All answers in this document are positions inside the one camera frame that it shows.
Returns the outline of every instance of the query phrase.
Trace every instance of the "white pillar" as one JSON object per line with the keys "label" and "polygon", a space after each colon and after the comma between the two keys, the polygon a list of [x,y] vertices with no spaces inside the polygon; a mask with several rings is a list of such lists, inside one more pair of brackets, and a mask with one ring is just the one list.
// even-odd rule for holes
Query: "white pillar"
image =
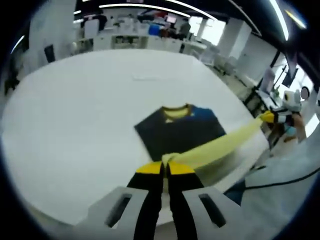
{"label": "white pillar", "polygon": [[205,27],[206,27],[206,24],[207,24],[207,21],[208,21],[208,19],[204,19],[204,18],[202,19],[202,21],[200,23],[200,27],[199,27],[198,33],[197,33],[196,38],[195,38],[197,41],[201,41],[202,35],[204,33],[204,30],[205,30]]}
{"label": "white pillar", "polygon": [[239,59],[251,34],[251,27],[244,21],[230,18],[225,26],[218,48],[225,58]]}

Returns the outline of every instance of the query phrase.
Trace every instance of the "round table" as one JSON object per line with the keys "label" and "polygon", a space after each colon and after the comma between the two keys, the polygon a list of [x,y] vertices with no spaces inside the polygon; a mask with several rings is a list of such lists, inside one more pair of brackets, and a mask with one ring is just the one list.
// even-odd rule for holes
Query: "round table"
{"label": "round table", "polygon": [[[253,119],[192,56],[106,50],[53,62],[27,75],[5,106],[1,137],[9,176],[33,207],[75,225],[150,161],[134,125],[161,106],[185,103],[212,109],[227,133]],[[241,179],[267,146],[262,132],[247,141],[217,189]]]}

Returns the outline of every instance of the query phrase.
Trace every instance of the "cable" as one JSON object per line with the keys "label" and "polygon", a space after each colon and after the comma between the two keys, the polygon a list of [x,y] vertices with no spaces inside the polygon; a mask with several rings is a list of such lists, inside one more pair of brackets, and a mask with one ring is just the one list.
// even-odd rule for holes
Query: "cable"
{"label": "cable", "polygon": [[269,188],[274,186],[282,186],[282,185],[297,183],[311,177],[312,175],[316,174],[319,170],[320,170],[320,167],[314,170],[313,172],[309,173],[308,175],[294,179],[294,180],[271,183],[271,184],[260,185],[260,186],[248,186],[248,187],[245,187],[243,190],[246,191],[246,190],[252,190],[252,189],[263,189],[263,188]]}

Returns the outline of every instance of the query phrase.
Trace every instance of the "black t-shirt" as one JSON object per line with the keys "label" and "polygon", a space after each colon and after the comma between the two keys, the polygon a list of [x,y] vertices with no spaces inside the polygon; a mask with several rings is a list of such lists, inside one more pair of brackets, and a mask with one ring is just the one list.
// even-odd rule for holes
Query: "black t-shirt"
{"label": "black t-shirt", "polygon": [[171,153],[184,153],[226,134],[209,109],[190,105],[190,115],[166,122],[162,108],[135,126],[154,162]]}

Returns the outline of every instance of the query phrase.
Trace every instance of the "yellow towel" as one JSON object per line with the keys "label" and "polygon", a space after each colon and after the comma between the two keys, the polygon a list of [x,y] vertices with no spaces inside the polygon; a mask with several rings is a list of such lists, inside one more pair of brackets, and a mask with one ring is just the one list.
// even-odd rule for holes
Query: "yellow towel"
{"label": "yellow towel", "polygon": [[162,157],[162,161],[164,165],[166,165],[168,161],[175,161],[180,164],[188,165],[193,169],[200,168],[228,155],[240,147],[260,129],[262,122],[260,117],[258,117],[248,125],[219,137],[218,139],[207,142],[204,145],[181,154],[166,154]]}

